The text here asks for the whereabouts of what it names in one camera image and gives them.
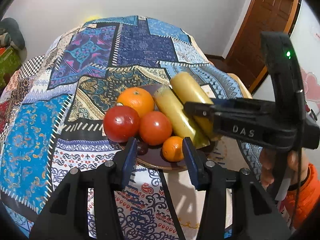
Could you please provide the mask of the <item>person's right hand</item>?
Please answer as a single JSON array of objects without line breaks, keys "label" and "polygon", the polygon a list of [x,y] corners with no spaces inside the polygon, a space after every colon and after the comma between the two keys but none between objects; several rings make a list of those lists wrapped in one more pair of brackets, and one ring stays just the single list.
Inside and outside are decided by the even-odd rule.
[{"label": "person's right hand", "polygon": [[[264,189],[267,189],[269,185],[274,182],[274,177],[272,174],[276,153],[272,150],[262,150],[260,153],[259,161],[262,165],[261,168],[261,184]],[[302,152],[301,157],[301,171],[300,180],[298,180],[298,153],[291,151],[287,156],[287,165],[294,171],[291,178],[291,185],[297,185],[298,181],[302,182],[308,177],[309,170],[309,160],[304,152]]]}]

